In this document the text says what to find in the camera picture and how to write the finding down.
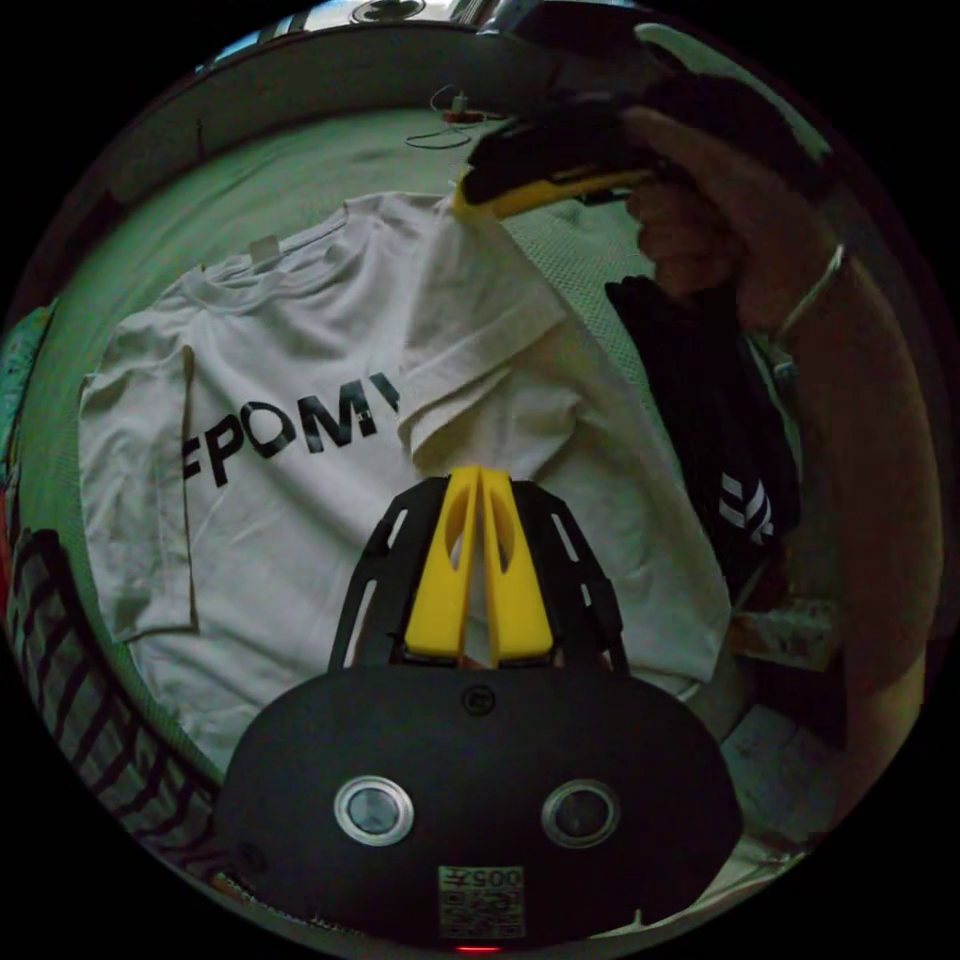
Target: screw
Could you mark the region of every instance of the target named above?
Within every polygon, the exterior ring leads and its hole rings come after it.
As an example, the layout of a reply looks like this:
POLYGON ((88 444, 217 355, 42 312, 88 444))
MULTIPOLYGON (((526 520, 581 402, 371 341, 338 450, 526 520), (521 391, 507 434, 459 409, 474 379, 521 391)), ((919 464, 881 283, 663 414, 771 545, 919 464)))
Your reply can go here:
POLYGON ((483 684, 468 687, 461 698, 463 709, 473 717, 486 716, 496 705, 493 691, 483 684))

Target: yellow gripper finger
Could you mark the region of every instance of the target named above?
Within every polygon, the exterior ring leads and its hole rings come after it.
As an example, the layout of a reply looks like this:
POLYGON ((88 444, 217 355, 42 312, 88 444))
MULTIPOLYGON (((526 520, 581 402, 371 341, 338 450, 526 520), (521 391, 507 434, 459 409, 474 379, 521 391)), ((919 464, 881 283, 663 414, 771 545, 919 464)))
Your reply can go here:
POLYGON ((498 470, 481 470, 480 488, 493 666, 500 666, 503 660, 546 656, 553 648, 553 634, 510 476, 498 470))
POLYGON ((479 467, 461 467, 450 475, 404 637, 414 656, 458 661, 463 656, 479 486, 479 467))
MULTIPOLYGON (((577 172, 572 171, 571 178, 574 178, 577 172)), ((598 174, 592 177, 584 174, 582 180, 571 179, 565 183, 536 180, 475 206, 467 202, 461 181, 454 190, 451 210, 461 218, 489 213, 497 220, 504 220, 507 217, 527 213, 530 210, 558 203, 561 200, 571 200, 574 197, 598 193, 602 190, 614 190, 618 187, 632 188, 645 180, 649 180, 651 176, 653 174, 648 170, 626 170, 620 173, 598 174)))

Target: bed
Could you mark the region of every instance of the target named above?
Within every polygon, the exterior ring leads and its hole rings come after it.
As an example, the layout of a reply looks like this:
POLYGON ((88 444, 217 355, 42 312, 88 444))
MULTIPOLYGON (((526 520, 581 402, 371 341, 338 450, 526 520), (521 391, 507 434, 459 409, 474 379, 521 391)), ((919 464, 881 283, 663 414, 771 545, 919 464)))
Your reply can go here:
MULTIPOLYGON (((77 492, 81 380, 96 369, 116 324, 198 263, 217 263, 268 234, 284 237, 320 223, 348 197, 450 192, 469 155, 466 137, 444 132, 423 141, 462 144, 449 150, 405 143, 436 130, 444 126, 429 110, 375 111, 329 118, 243 146, 134 209, 60 291, 22 414, 22 433, 30 438, 21 459, 22 523, 60 533, 83 606, 112 667, 148 718, 205 769, 175 724, 159 715, 127 650, 110 643, 97 611, 77 492)), ((471 136, 478 132, 474 128, 471 136)), ((666 438, 636 348, 603 290, 607 281, 651 270, 637 250, 636 224, 623 205, 570 201, 512 218, 505 226, 623 375, 641 388, 666 438)))

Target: qr code label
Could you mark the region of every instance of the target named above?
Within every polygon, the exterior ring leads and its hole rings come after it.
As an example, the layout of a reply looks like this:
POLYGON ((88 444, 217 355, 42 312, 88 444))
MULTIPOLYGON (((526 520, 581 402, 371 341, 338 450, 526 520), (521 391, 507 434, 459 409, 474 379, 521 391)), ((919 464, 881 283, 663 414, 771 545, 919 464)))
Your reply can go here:
POLYGON ((440 867, 440 936, 525 937, 523 867, 440 867))

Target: bracelet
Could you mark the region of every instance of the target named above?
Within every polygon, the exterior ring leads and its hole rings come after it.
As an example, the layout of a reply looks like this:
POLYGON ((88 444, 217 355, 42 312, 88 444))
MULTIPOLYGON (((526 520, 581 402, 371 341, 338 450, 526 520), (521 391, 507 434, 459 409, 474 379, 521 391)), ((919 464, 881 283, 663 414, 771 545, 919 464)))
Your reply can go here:
POLYGON ((813 285, 813 288, 810 292, 797 304, 796 309, 789 317, 783 322, 783 326, 777 331, 773 337, 773 341, 776 344, 780 344, 783 341, 784 336, 786 336, 787 331, 803 316, 807 310, 817 301, 820 295, 823 293, 824 289, 830 283, 831 280, 840 272, 840 268, 843 266, 843 262, 846 259, 847 248, 845 244, 840 244, 837 247, 836 252, 833 255, 833 258, 830 260, 829 265, 823 276, 813 285))

